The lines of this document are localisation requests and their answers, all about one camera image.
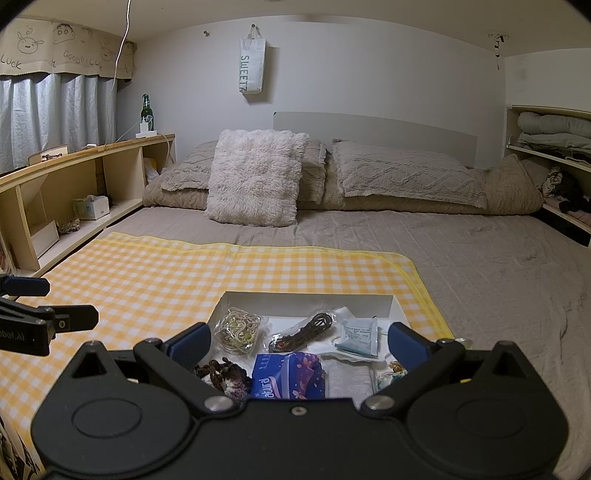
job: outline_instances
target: white hanging bag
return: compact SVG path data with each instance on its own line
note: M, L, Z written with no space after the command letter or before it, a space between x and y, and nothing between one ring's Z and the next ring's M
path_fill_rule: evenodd
M253 25L247 38L240 39L240 77L238 88L243 95L262 92L262 78L265 71L265 45L256 25Z

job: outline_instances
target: light blue curtain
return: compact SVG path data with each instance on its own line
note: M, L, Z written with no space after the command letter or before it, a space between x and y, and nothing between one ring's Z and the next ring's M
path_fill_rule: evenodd
M58 145L70 153L116 140L113 79L70 73L0 77L0 173Z

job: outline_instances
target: ceiling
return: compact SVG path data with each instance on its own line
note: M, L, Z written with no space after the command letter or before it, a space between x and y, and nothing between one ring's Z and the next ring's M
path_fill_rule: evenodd
M126 0L37 0L24 12L117 35ZM508 35L503 56L591 47L591 24L566 0L131 0L129 39L235 18L302 15L373 18L410 25L492 50L488 32Z

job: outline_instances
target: yellow checkered cloth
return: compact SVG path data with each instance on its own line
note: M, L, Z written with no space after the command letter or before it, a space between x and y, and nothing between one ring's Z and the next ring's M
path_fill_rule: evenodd
M0 409L30 444L31 419L80 345L108 349L168 339L206 322L226 291L395 295L410 326L429 339L452 337L413 263L395 253L319 247L193 245L111 233L71 255L46 278L38 306L92 304L99 324L91 332L59 335L46 358L2 352Z

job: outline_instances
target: green glass bottle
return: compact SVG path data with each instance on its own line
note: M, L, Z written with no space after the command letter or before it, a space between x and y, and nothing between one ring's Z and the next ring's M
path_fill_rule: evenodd
M150 97L147 93L144 94L144 108L142 109L142 122L148 124L148 130L154 131L154 113L150 108Z

